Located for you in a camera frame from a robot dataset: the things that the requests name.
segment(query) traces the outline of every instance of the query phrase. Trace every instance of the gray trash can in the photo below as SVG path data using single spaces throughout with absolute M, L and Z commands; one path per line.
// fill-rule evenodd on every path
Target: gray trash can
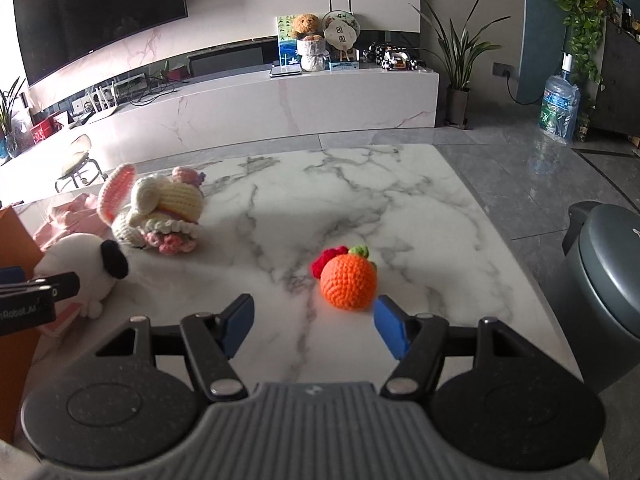
M 585 384 L 600 392 L 640 363 L 640 216 L 582 202 L 570 218 L 566 257 L 542 289 Z

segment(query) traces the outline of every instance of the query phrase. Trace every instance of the black tv screen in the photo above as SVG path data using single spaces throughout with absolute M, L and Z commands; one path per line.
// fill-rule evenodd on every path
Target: black tv screen
M 187 16 L 184 0 L 14 0 L 29 85 L 113 41 Z

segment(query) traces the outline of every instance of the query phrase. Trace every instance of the painting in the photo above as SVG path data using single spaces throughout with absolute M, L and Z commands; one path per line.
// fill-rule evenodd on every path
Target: painting
M 293 28 L 293 20 L 296 19 L 295 14 L 289 16 L 278 16 L 278 50 L 280 53 L 281 65 L 300 64 L 300 56 L 296 48 L 297 42 L 291 37 Z

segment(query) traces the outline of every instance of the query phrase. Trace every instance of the silver screw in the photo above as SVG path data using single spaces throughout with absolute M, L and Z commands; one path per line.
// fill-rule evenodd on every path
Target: silver screw
M 386 382 L 386 389 L 390 394 L 408 395 L 418 389 L 418 383 L 409 377 L 394 377 Z
M 215 396 L 230 397 L 242 390 L 242 383 L 237 379 L 218 379 L 210 384 L 209 389 Z

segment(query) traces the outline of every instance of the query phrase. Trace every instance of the gray tile floor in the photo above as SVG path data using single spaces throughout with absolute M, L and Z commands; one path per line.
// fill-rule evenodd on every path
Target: gray tile floor
M 562 261 L 567 208 L 582 200 L 640 207 L 640 158 L 626 139 L 595 135 L 573 149 L 542 134 L 536 107 L 478 110 L 471 129 L 361 130 L 262 140 L 138 164 L 141 172 L 220 158 L 372 144 L 434 144 L 483 202 L 513 251 L 541 283 Z M 583 150 L 577 153 L 574 148 Z M 640 368 L 602 394 L 612 480 L 640 479 Z

